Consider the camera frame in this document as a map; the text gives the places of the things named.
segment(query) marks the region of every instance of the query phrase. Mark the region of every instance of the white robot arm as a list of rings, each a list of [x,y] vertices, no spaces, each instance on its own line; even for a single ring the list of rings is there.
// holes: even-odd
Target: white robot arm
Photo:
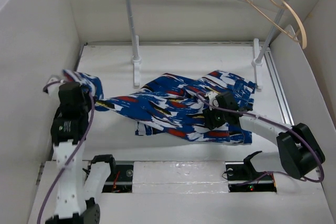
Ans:
[[[230,92],[221,94],[209,92],[206,94],[208,102],[199,94],[197,97],[209,106],[203,110],[203,114],[205,126],[210,130],[227,122],[243,130],[254,132],[278,146],[281,165],[289,176],[295,179],[304,178],[310,171],[319,167],[321,178],[310,181],[323,180],[321,164],[326,159],[305,124],[299,123],[294,126],[283,124],[250,112],[248,108],[240,108]]]
[[[55,212],[45,223],[98,224],[100,209],[97,203],[107,178],[116,171],[116,162],[112,155],[95,156],[84,183],[82,155],[92,122],[89,111],[93,117],[94,101],[77,82],[51,81],[55,83],[45,91],[60,101],[51,127],[59,181]]]

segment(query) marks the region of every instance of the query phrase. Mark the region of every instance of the screw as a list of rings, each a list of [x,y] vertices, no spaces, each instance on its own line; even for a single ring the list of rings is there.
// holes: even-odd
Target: screw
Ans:
[[[133,170],[127,170],[126,171],[126,176],[132,177],[133,176]]]
[[[212,102],[212,104],[213,104],[213,106],[216,106],[216,107],[218,107],[218,106],[219,106],[219,104],[218,104],[218,101],[217,101],[217,100],[214,100],[214,101]]]
[[[228,176],[232,176],[233,175],[233,169],[232,168],[229,168],[228,170],[226,170],[226,174]]]

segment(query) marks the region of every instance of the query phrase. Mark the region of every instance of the fabric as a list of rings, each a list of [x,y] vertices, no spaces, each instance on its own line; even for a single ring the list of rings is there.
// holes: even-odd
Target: fabric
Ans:
[[[165,73],[134,94],[104,100],[98,78],[69,70],[64,74],[95,92],[97,111],[112,110],[138,121],[137,135],[165,132],[191,142],[252,142],[250,132],[227,123],[212,131],[206,128],[202,110],[207,106],[195,96],[197,92],[230,91],[239,107],[252,109],[256,85],[235,74],[217,70],[192,80]]]

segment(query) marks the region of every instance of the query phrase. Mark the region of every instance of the wire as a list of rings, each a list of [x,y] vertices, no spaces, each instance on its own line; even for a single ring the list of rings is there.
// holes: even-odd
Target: wire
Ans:
[[[48,88],[49,88],[51,85],[58,84],[58,83],[63,83],[63,82],[68,82],[68,81],[65,81],[65,80],[52,81],[52,82],[48,83],[47,85],[45,85],[45,86],[43,87],[43,92],[47,92],[47,91],[48,91]]]
[[[47,84],[44,88],[48,88],[49,86],[53,85],[53,84],[57,84],[57,83],[61,83],[62,81],[55,81],[55,82],[51,82],[49,84]],[[72,154],[69,156],[69,158],[66,160],[64,166],[62,167],[62,169],[58,172],[55,180],[53,181],[53,183],[51,184],[50,188],[48,189],[48,192],[42,202],[42,205],[41,205],[41,208],[40,208],[40,211],[38,213],[38,217],[37,217],[37,224],[41,224],[41,218],[42,218],[42,214],[43,214],[43,211],[46,207],[46,204],[47,204],[47,201],[50,197],[50,194],[52,192],[52,190],[54,189],[54,187],[56,186],[57,182],[59,181],[60,177],[62,176],[63,172],[65,171],[65,169],[67,168],[67,166],[70,164],[71,160],[73,159],[73,157],[76,155],[76,153],[78,152],[79,148],[82,146],[82,144],[84,143],[85,141],[85,138],[86,136],[88,135],[89,133],[89,130],[91,128],[91,125],[92,125],[92,121],[93,121],[93,115],[94,115],[94,107],[95,107],[95,102],[93,101],[93,97],[91,95],[91,93],[89,92],[89,97],[90,97],[90,100],[91,100],[91,116],[90,116],[90,120],[89,120],[89,124],[88,124],[88,127],[86,128],[86,131],[83,135],[83,137],[81,138],[81,140],[78,142],[76,148],[74,149],[74,151],[72,152]]]
[[[249,113],[249,112],[241,112],[241,111],[235,111],[235,110],[228,110],[228,109],[223,109],[223,108],[219,108],[219,107],[216,107],[216,106],[213,106],[212,104],[206,102],[204,100],[204,98],[201,96],[201,94],[204,94],[203,92],[198,92],[196,94],[197,98],[200,99],[201,102],[203,102],[205,105],[213,108],[213,109],[216,109],[216,110],[220,110],[220,111],[224,111],[224,112],[230,112],[230,113],[235,113],[235,114],[239,114],[239,115],[248,115],[248,116],[251,116],[253,118],[257,118],[257,115],[255,114],[252,114],[252,113]],[[310,147],[310,145],[298,134],[296,133],[295,131],[293,131],[291,128],[287,127],[287,126],[284,126],[280,123],[277,123],[277,122],[274,122],[270,119],[267,119],[267,118],[264,118],[262,116],[258,116],[258,119],[261,120],[261,121],[264,121],[266,123],[269,123],[269,124],[272,124],[274,126],[277,126],[279,128],[282,128],[286,131],[289,131],[290,134],[294,135],[308,150],[309,152],[311,153],[311,155],[313,156],[313,158],[315,159],[316,163],[317,163],[317,166],[320,170],[320,177],[318,179],[311,179],[311,178],[307,178],[307,177],[303,177],[304,180],[301,180],[301,181],[310,181],[310,182],[314,182],[314,183],[320,183],[324,180],[324,170],[323,170],[323,167],[322,167],[322,163],[320,161],[320,159],[318,158],[318,156],[316,155],[316,153],[314,152],[314,150]],[[246,185],[246,183],[251,183],[251,182],[254,182],[258,179],[261,179],[262,177],[265,177],[266,175],[270,175],[270,173],[280,173],[280,174],[284,174],[284,175],[287,175],[289,176],[288,174],[286,173],[283,173],[283,172],[265,172],[262,176],[260,176],[259,178],[256,178],[254,180],[251,180],[249,182],[245,182],[245,183],[242,183],[242,185]]]
[[[119,175],[120,175],[120,171],[118,171],[118,173],[117,173],[117,176],[116,176],[116,179],[113,181],[113,187],[112,187],[112,191],[114,191],[117,187],[116,187],[116,182],[117,182],[117,180],[118,180],[118,178],[119,178]]]

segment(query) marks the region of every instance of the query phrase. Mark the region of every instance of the wooden hanger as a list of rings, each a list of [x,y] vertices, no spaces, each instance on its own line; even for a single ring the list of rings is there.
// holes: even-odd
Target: wooden hanger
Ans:
[[[302,43],[302,49],[305,49],[307,47],[307,34],[306,34],[306,30],[304,29],[303,23],[300,20],[299,16],[296,14],[296,12],[290,7],[290,5],[287,4],[287,2],[285,2],[284,0],[279,0],[284,5],[284,6],[280,6],[277,3],[275,3],[274,0],[270,0],[273,5],[275,5],[275,6],[279,7],[279,8],[282,8],[282,9],[287,9],[288,11],[291,12],[291,14],[293,15],[293,17],[295,18],[296,22],[299,25],[299,30],[294,35],[291,35],[289,31],[285,31],[280,26],[278,26],[277,24],[275,24],[274,21],[271,18],[269,18],[265,13],[263,13],[256,5],[254,5],[251,0],[245,0],[245,1],[248,2],[260,14],[262,14],[267,20],[269,20],[279,31],[281,31],[282,33],[286,34],[293,41],[298,42],[298,43]],[[302,41],[299,41],[297,39],[297,35],[300,32],[301,32]]]

